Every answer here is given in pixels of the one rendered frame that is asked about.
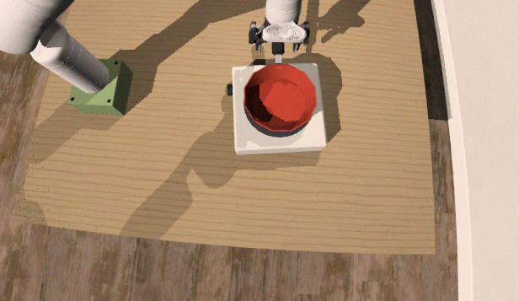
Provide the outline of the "red frying pan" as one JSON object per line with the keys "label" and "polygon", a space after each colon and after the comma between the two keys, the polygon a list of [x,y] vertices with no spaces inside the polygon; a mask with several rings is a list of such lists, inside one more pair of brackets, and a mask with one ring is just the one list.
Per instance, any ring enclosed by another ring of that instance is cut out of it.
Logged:
{"label": "red frying pan", "polygon": [[254,72],[244,87],[244,107],[257,124],[272,132],[293,131],[308,122],[316,91],[305,72],[281,64],[284,42],[271,42],[276,64]]}

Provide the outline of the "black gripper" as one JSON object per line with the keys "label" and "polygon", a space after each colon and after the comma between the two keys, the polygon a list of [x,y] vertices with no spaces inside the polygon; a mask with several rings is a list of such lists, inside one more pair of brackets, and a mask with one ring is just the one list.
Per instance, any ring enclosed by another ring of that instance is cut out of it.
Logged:
{"label": "black gripper", "polygon": [[[261,52],[261,44],[268,42],[268,41],[263,40],[262,34],[263,34],[263,29],[269,25],[271,25],[271,24],[268,22],[266,17],[265,17],[265,22],[263,23],[263,25],[256,24],[255,21],[251,22],[250,29],[249,29],[249,44],[255,43],[256,51]],[[296,25],[298,25],[298,21],[297,21]],[[310,34],[309,22],[306,21],[306,22],[304,22],[304,24],[300,24],[298,26],[300,26],[301,28],[303,28],[307,31],[307,37],[304,42],[293,43],[293,52],[297,52],[302,43],[308,44],[308,42],[309,42],[309,34]]]}

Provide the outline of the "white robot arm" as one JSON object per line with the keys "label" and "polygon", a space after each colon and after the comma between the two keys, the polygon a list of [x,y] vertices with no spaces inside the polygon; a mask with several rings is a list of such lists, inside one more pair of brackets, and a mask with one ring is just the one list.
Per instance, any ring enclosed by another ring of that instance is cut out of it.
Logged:
{"label": "white robot arm", "polygon": [[[30,53],[42,66],[82,91],[95,94],[108,83],[108,68],[57,19],[73,2],[0,0],[0,50]],[[304,42],[307,32],[296,25],[301,9],[302,0],[266,0],[265,17],[271,25],[263,29],[263,40]]]}

